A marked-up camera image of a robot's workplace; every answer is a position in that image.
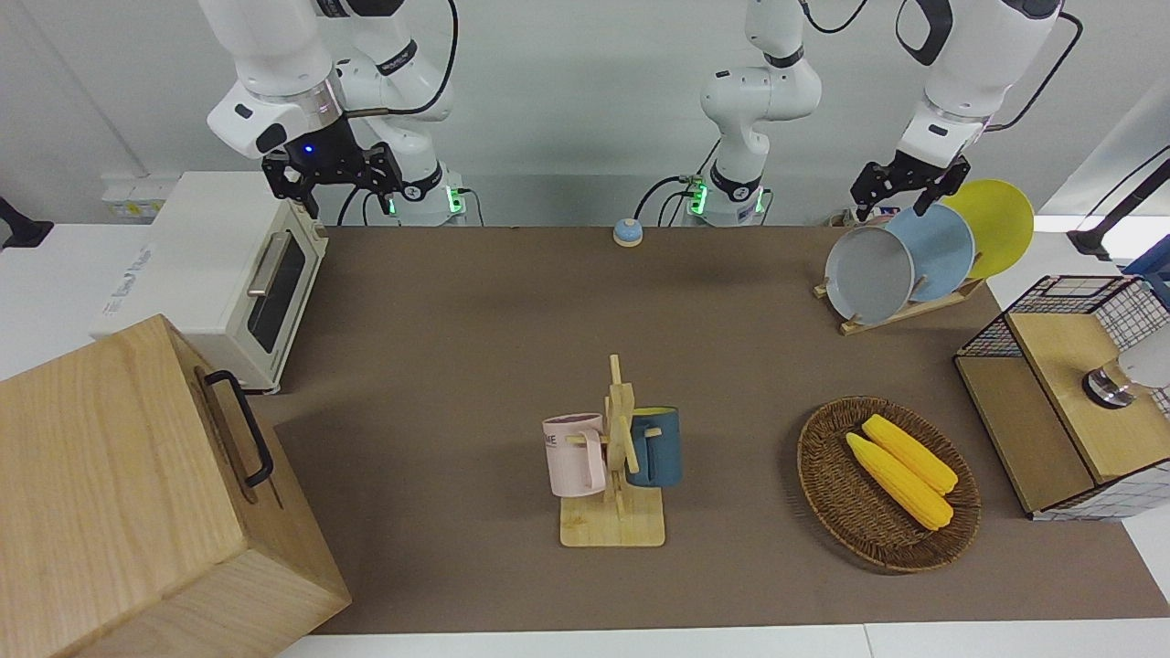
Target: plate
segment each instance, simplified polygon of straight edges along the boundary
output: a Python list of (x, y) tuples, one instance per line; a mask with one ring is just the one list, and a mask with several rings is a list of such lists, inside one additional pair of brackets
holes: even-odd
[(1016, 265), (1032, 244), (1032, 203), (1011, 183), (972, 180), (942, 203), (963, 215), (975, 235), (979, 260), (971, 267), (971, 279), (986, 279)]
[(841, 317), (858, 324), (881, 324), (910, 299), (914, 261), (896, 235), (861, 226), (833, 245), (825, 277), (828, 301)]
[(932, 204), (927, 214), (914, 208), (894, 215), (885, 225), (910, 251), (914, 273), (927, 280), (910, 294), (910, 301), (929, 302), (955, 292), (975, 262), (975, 237), (963, 217), (951, 208)]

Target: brown tabletop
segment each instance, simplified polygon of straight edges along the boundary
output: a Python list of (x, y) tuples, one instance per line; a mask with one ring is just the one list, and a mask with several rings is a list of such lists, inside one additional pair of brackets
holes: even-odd
[[(338, 229), (283, 378), (256, 399), (353, 594), (319, 632), (387, 633), (1165, 616), (1121, 525), (1027, 521), (951, 355), (956, 307), (842, 337), (815, 300), (830, 228)], [(681, 409), (684, 479), (658, 549), (558, 542), (541, 419)], [(875, 395), (934, 423), (983, 494), (975, 543), (874, 574), (796, 478), (819, 405)]]

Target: pink mug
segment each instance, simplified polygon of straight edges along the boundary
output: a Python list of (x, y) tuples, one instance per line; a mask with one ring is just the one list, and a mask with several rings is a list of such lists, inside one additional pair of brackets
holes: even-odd
[(608, 473), (601, 452), (601, 430), (605, 427), (601, 414), (558, 416), (542, 426), (552, 494), (576, 498), (605, 491)]

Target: white toaster oven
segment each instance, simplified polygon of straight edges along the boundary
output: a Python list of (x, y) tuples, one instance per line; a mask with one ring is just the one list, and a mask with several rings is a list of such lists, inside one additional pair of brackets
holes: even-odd
[(249, 390), (280, 385), (324, 227), (275, 199), (260, 172), (187, 172), (111, 287), (90, 336), (161, 313)]

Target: white wall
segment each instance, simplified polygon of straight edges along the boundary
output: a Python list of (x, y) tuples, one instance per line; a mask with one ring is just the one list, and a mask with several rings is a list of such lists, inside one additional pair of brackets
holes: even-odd
[[(494, 222), (577, 221), (589, 213), (608, 221), (628, 214), (638, 200), (629, 190), (693, 171), (717, 136), (698, 108), (706, 77), (759, 63), (759, 53), (743, 39), (744, 2), (464, 0), (457, 105), (435, 129), (441, 156), (484, 190), (487, 207), (498, 210), (489, 218)], [(765, 176), (777, 190), (773, 219), (814, 220), (845, 205), (861, 165), (892, 156), (924, 74), (893, 39), (897, 5), (873, 0), (841, 35), (806, 30), (825, 95), (814, 116), (765, 129), (773, 138)], [(256, 166), (204, 124), (234, 71), (195, 0), (6, 0), (2, 6), (0, 189), (30, 214), (102, 218), (94, 201), (102, 187), (96, 178), (129, 165), (96, 112), (109, 117), (151, 172)], [(853, 6), (853, 0), (813, 2), (828, 25)], [(22, 55), (36, 49), (18, 42), (35, 34), (13, 25), (18, 7), (28, 9), (48, 39), (41, 49), (60, 52), (96, 110), (60, 102), (54, 75), (39, 57)], [(1068, 0), (1067, 8), (1087, 25), (1081, 47), (1027, 119), (987, 136), (971, 152), (973, 176), (1012, 180), (1038, 206), (1159, 75), (1151, 62), (1170, 61), (1164, 0)], [(404, 11), (422, 52), (441, 63), (449, 34), (446, 4), (411, 0)], [(1060, 26), (1006, 114), (1030, 95), (1069, 32)], [(19, 34), (12, 39), (12, 33)], [(591, 185), (601, 191), (590, 196), (593, 205), (566, 210), (562, 194), (534, 193), (532, 184), (505, 193), (532, 176), (565, 177), (544, 180), (570, 190), (574, 177), (622, 178), (610, 179), (617, 187), (593, 178)]]
[[(1086, 214), (1126, 174), (1166, 145), (1170, 145), (1170, 77), (1157, 82), (1134, 109), (1126, 114), (1121, 123), (1048, 200), (1044, 212)], [(1103, 215), (1113, 210), (1166, 158), (1170, 158), (1170, 155), (1156, 158), (1134, 174), (1129, 183), (1109, 197), (1095, 214)], [(1170, 215), (1170, 185), (1151, 194), (1134, 214)]]

